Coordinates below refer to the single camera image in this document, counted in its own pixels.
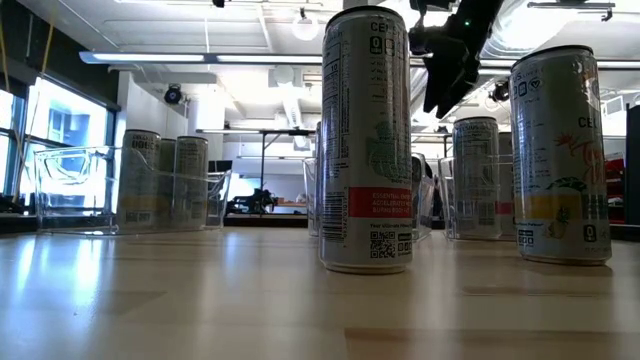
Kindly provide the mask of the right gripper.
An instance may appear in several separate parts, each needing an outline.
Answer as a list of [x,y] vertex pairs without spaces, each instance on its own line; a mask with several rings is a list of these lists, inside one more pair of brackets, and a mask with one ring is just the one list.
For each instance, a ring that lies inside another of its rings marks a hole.
[[410,51],[422,58],[428,73],[425,112],[436,109],[442,119],[474,88],[488,37],[485,19],[461,15],[450,15],[441,26],[416,24],[410,29]]

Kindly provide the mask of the white Celsius can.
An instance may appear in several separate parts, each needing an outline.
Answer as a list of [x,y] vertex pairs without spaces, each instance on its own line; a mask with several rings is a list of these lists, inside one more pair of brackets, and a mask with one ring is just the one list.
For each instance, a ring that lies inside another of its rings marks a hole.
[[461,238],[499,238],[497,121],[491,117],[456,121],[453,156],[456,231]]

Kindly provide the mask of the clear plastic bin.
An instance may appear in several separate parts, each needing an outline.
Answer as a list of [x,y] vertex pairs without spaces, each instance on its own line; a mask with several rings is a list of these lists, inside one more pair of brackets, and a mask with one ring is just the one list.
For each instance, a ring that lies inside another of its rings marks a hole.
[[34,154],[35,210],[42,232],[88,236],[142,235],[218,230],[224,227],[232,172],[207,174],[206,223],[200,229],[182,229],[174,222],[174,185],[171,223],[121,230],[117,225],[117,201],[121,148],[72,147]]
[[[412,241],[426,238],[432,229],[432,210],[435,184],[431,168],[425,157],[413,153],[412,160]],[[302,160],[305,181],[308,231],[311,237],[317,237],[315,230],[315,161],[313,157]]]
[[471,239],[459,236],[456,231],[453,168],[454,157],[441,159],[438,163],[447,237],[452,240],[514,241],[515,234],[513,239],[502,238],[501,235],[497,239]]

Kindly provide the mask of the white globe lamp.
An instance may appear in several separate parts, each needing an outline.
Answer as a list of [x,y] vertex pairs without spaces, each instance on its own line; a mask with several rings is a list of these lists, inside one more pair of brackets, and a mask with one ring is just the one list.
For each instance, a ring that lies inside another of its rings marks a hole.
[[318,19],[313,15],[297,17],[291,25],[293,35],[302,41],[311,41],[317,37],[320,29]]

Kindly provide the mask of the red storage rack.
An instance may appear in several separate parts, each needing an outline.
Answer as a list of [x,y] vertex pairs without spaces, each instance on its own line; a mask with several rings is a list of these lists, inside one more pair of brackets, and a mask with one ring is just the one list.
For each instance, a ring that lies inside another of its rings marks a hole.
[[624,224],[625,162],[623,154],[607,155],[605,171],[609,220],[612,224]]

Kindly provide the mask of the black tall panel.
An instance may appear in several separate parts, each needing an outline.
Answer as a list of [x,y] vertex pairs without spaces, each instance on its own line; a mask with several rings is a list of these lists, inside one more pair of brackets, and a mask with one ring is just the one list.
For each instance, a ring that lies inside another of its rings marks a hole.
[[624,206],[625,223],[640,226],[640,105],[627,108]]

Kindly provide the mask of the long ceiling light strip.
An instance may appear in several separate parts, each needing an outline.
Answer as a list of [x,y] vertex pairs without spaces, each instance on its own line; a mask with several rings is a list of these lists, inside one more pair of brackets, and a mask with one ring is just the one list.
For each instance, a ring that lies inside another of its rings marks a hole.
[[[230,65],[277,65],[299,64],[319,66],[321,55],[287,54],[214,54],[214,53],[124,53],[124,52],[79,52],[86,64],[230,64]],[[484,68],[510,68],[515,60],[481,59]],[[633,71],[640,70],[638,60],[598,60],[599,69]]]

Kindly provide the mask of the silver ventilation duct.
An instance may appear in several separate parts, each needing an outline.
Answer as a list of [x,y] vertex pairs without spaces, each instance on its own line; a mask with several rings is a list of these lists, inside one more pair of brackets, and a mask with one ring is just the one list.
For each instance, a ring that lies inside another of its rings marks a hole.
[[616,4],[607,22],[601,21],[604,11],[535,9],[527,7],[529,1],[553,0],[505,0],[483,58],[518,59],[547,48],[584,45],[600,59],[640,59],[640,0],[591,0]]

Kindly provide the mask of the black ceiling track rail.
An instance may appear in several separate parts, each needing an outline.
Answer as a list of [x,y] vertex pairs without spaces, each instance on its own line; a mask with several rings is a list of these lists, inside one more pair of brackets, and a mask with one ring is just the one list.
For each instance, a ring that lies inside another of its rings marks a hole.
[[578,12],[604,11],[601,16],[602,22],[607,22],[613,17],[614,2],[592,2],[591,0],[553,0],[553,1],[529,1],[528,8],[535,9],[563,9],[576,10]]

